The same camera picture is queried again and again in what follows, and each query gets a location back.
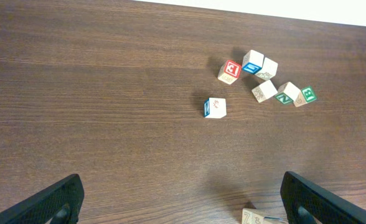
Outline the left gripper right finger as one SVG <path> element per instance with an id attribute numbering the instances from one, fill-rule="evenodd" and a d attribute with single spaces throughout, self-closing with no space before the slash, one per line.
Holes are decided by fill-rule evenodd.
<path id="1" fill-rule="evenodd" d="M 289 223 L 366 224 L 366 210 L 295 172 L 285 172 L 280 195 Z"/>

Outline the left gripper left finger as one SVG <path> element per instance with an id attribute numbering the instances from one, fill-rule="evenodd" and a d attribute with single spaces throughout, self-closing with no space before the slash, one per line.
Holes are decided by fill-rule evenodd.
<path id="1" fill-rule="evenodd" d="M 71 174 L 0 213 L 0 223 L 78 223 L 84 189 Z"/>

